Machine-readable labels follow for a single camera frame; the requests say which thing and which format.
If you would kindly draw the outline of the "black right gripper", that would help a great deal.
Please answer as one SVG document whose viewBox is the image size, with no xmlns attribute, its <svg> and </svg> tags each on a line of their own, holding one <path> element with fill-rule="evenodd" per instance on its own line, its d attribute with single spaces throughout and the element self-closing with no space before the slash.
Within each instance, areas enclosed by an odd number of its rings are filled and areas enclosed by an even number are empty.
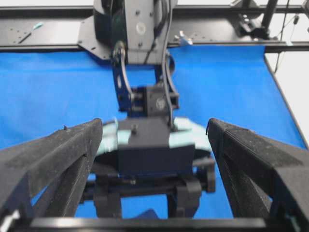
<svg viewBox="0 0 309 232">
<path fill-rule="evenodd" d="M 202 192 L 216 191 L 214 158 L 195 159 L 193 167 L 197 171 L 189 174 L 123 177 L 114 165 L 97 158 L 91 170 L 96 179 L 87 181 L 82 202 L 93 201 L 100 218 L 121 218 L 122 198 L 165 195 L 168 218 L 192 218 Z"/>
</svg>

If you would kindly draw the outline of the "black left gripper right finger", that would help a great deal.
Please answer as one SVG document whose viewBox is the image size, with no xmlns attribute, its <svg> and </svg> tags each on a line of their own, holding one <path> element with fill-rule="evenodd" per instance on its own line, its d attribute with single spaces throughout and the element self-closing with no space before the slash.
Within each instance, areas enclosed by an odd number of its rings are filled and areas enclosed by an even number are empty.
<svg viewBox="0 0 309 232">
<path fill-rule="evenodd" d="M 207 136 L 234 217 L 308 224 L 308 150 L 216 118 Z"/>
</svg>

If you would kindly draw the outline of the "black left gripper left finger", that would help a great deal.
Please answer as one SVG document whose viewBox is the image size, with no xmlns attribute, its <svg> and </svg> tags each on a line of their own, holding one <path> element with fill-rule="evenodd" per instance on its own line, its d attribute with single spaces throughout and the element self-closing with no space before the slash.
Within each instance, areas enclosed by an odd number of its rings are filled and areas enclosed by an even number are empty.
<svg viewBox="0 0 309 232">
<path fill-rule="evenodd" d="M 72 217 L 102 139 L 98 118 L 0 152 L 0 215 Z"/>
</svg>

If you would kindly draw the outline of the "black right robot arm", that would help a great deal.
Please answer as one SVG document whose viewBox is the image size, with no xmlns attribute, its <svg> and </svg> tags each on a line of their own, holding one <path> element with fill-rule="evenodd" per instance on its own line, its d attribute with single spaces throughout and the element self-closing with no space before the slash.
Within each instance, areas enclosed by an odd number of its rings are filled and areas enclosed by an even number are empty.
<svg viewBox="0 0 309 232">
<path fill-rule="evenodd" d="M 203 191 L 215 192 L 215 161 L 206 129 L 174 117 L 168 39 L 175 0 L 96 0 L 81 23 L 80 46 L 111 62 L 123 120 L 103 127 L 92 167 L 100 218 L 121 218 L 123 197 L 164 194 L 169 218 L 192 218 Z"/>
</svg>

